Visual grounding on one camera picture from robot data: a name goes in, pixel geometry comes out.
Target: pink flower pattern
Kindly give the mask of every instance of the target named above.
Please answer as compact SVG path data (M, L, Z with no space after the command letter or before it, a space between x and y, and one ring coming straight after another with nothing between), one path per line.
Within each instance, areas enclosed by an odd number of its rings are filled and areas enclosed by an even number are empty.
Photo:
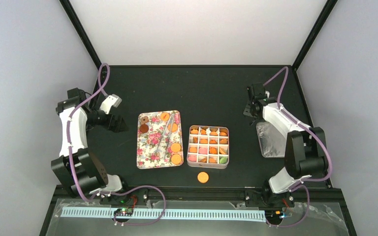
M174 116L174 122L178 125L178 130L171 134L170 141L168 137L161 138L167 124L167 121L160 119L161 113L163 112L143 113L138 117L138 127L140 127L140 120L144 116L148 117L147 125L150 127L147 133L137 131L137 167L140 169L176 166L171 163L171 156L179 154L182 158L184 157L183 150L173 153L170 148L173 143L183 144L180 113L178 111L168 111L171 116Z

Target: black tabletop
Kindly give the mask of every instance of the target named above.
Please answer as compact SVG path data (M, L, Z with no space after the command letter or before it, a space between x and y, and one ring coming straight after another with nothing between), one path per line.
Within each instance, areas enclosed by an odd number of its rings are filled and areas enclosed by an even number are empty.
M122 176L131 186L150 184L171 187L261 187L265 179L283 167L282 158L261 155L252 118L243 110L247 86L264 83L282 66L112 66L105 90L122 103L111 112L124 117L128 132L113 133L96 127L88 133L89 149L112 175ZM277 96L283 73L266 90ZM283 105L297 118L309 123L300 88L291 70L283 90ZM184 163L177 167L141 170L136 166L137 117L141 113L178 110L181 113ZM224 126L230 134L230 162L226 169L188 166L189 127ZM197 174L205 171L209 181L202 184ZM324 183L307 183L325 187Z

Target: robotic arm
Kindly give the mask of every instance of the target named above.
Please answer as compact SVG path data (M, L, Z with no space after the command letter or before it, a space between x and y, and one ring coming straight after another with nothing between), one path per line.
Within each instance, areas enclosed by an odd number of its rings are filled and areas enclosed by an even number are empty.
M324 151L302 127L311 130L324 145L325 134L321 128L311 128L299 121L275 98L269 98L269 92L265 91L263 85L253 84L247 90L249 102L244 114L271 123L286 139L284 167L263 185L263 202L272 206L280 202L283 193L303 183L304 179L327 170L328 161Z
M117 192L123 189L123 182L119 176L107 174L105 167L88 149L86 131L95 125L101 125L115 133L126 131L124 119L110 114L112 107L118 107L121 99L116 95L110 95L102 102L100 109L91 109L88 104L80 107L70 118L71 112L84 100L86 95L78 88L67 91L67 100L57 104L56 112L62 120L63 143L59 158L51 162L54 174L70 196L79 195L72 178L69 147L72 148L74 167L78 183L84 193L96 191ZM67 123L70 121L70 140L67 141Z

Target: black frame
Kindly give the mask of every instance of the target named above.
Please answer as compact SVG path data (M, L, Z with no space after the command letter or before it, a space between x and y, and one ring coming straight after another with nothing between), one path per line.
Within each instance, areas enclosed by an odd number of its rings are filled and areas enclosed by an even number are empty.
M86 50L88 51L89 55L91 56L92 60L94 61L94 64L97 68L100 67L101 65L101 60L99 59L94 47L92 46L91 41L89 40L89 37L87 36L82 24L80 23L79 18L77 17L73 6L71 5L69 0L60 0L60 3L62 4L64 10L66 11L66 14L68 15L70 21L72 22L74 28L76 29L79 37L81 38ZM322 29L325 21L328 19L329 14L331 13L332 9L334 8L335 4L337 3L337 0L327 0L325 3L325 6L323 7L321 13L319 14L319 17L317 18L314 26L311 29L311 32L309 33L307 39L305 40L298 56L296 57L294 63L292 64L292 71L293 75L295 77L295 81L298 84L298 87L301 88L299 78L297 75L297 70L299 66L301 65L302 61L304 60L306 54L308 53L309 49L311 48L313 42L315 41L318 33ZM95 84L94 87L94 92L97 90L97 83ZM308 120L310 121L310 126L313 126L312 120L310 117L310 113L308 110L308 106L305 101L305 97L303 94L303 91L299 89L300 95L302 98L302 101L305 106L305 110L307 112ZM97 97L91 101L91 106L96 104ZM328 188L326 189L309 189L310 195L311 195L311 201L312 202L338 202L340 204L347 228L348 228L348 233L350 236L356 236L357 233L355 231L354 225L351 220L350 213L348 211L346 202L344 200L343 193L341 189L337 188L332 188L331 181L327 181ZM257 201L255 202L254 199L259 200L257 197L252 197L249 200L246 200L246 196L250 195L253 196L254 192L251 189L217 189L214 188L213 191L206 190L206 189L196 189L196 188L160 188L164 193L165 196L168 199L188 199L188 200L204 200L204 201L212 201L212 200L221 200L221 201L235 201L235 202L240 202L240 201L245 201L247 205L250 206L258 206ZM142 195L147 194L148 199L152 200L157 200L159 198L159 195L156 191L151 191L147 189L143 189L142 191L136 192L136 194L141 195L139 199L143 199ZM305 202L306 201L306 193L305 191L298 190L294 193L292 193L295 201L298 202ZM53 197L51 199L47 214L45 216L43 226L41 228L40 235L46 235L46 232L49 227L49 223L54 211L54 208L56 206L56 202L58 199L63 199L63 198L70 198L68 193L63 189L61 185L57 185L56 189L54 191Z

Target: white backdrop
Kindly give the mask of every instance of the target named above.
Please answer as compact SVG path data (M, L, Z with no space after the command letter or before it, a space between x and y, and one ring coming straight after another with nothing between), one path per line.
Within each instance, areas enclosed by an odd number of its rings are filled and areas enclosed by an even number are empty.
M325 0L71 0L102 62L292 64Z

